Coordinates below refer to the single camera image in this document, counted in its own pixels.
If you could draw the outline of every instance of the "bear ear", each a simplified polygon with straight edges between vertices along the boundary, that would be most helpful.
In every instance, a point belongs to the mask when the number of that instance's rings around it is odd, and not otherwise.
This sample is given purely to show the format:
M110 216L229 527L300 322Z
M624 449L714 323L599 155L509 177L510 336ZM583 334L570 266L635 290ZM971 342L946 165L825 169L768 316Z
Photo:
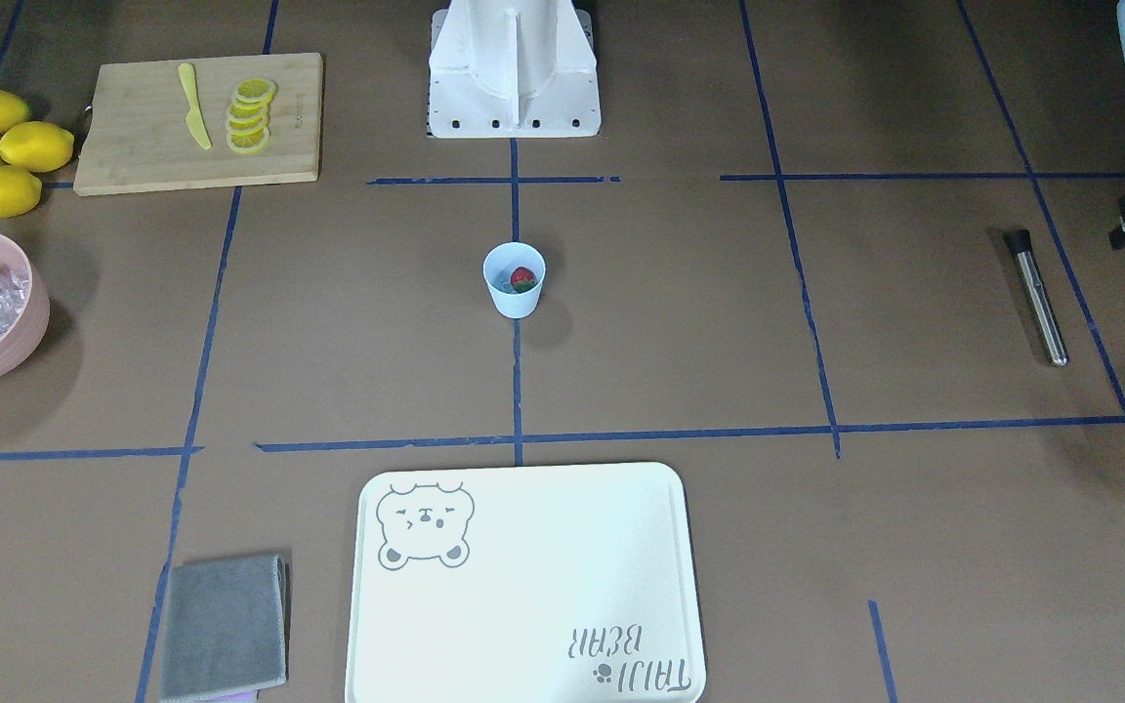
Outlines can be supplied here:
M462 562L468 560L468 542L466 540L459 540L454 547L451 547L441 553L441 564L450 566L450 568L456 568L456 566L462 566Z
M397 569L406 566L406 557L402 552L397 551L393 547L388 547L388 542L380 547L380 566L387 568L389 571L396 571Z

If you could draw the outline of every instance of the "white tray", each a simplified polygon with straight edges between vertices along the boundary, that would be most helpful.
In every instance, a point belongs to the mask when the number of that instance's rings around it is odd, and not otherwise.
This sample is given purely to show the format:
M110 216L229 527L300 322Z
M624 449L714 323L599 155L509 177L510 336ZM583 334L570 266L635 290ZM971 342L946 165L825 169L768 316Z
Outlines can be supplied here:
M695 702L705 683L684 489L664 463L367 481L346 703Z

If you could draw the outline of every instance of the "knife blade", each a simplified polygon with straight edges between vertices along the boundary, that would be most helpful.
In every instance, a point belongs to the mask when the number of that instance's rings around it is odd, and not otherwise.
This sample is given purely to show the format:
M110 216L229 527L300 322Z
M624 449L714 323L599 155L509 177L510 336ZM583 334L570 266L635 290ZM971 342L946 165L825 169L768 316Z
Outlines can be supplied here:
M180 75L180 85L184 89L184 99L189 100L189 111L184 112L184 125L194 142L202 148L212 147L212 138L207 137L206 123L202 121L202 109L197 105L197 79L194 76L194 63L182 63L176 72Z

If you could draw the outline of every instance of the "strawberry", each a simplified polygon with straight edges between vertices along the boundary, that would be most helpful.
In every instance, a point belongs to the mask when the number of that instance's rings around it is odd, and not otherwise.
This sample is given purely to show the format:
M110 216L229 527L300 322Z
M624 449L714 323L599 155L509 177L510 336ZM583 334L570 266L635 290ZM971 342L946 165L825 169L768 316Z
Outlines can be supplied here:
M510 274L510 286L514 288L514 292L528 292L537 288L537 276L526 268L519 267Z

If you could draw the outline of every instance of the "knife handle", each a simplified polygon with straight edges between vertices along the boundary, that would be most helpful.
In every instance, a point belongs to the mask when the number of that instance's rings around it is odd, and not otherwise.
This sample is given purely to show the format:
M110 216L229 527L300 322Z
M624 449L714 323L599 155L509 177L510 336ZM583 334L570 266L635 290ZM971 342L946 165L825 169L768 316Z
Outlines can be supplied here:
M184 89L184 99L189 100L189 107L197 107L197 79L194 76L194 63L182 63L176 69L180 74L180 85Z

